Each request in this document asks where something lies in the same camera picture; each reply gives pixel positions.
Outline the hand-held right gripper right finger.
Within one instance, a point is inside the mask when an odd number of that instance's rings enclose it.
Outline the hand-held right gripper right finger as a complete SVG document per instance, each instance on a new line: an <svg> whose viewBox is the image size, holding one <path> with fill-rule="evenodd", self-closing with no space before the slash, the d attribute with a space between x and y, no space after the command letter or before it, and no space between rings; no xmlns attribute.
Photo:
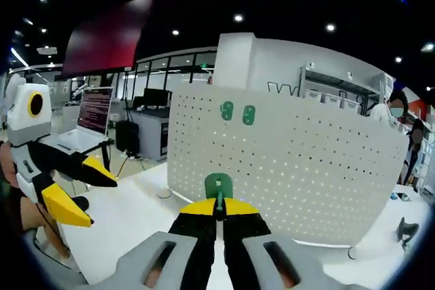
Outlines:
<svg viewBox="0 0 435 290"><path fill-rule="evenodd" d="M272 233L251 204L227 198L225 207L224 259L234 289L363 289L327 275L300 244Z"/></svg>

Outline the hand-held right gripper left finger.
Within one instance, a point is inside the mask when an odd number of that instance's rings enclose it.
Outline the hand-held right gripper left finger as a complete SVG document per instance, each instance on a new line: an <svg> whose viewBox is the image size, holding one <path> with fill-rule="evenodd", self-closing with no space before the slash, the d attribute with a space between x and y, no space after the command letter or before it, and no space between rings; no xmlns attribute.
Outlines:
<svg viewBox="0 0 435 290"><path fill-rule="evenodd" d="M156 232L121 256L115 272L80 289L206 289L215 257L215 200L180 210L168 232Z"/></svg>

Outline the person's left hand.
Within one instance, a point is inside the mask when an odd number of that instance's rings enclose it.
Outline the person's left hand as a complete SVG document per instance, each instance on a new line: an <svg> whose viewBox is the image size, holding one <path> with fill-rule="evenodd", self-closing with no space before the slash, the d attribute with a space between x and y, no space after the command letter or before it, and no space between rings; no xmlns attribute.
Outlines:
<svg viewBox="0 0 435 290"><path fill-rule="evenodd" d="M11 156L11 146L8 141L1 144L1 169L5 180L12 186L19 189L16 179L16 169Z"/></svg>

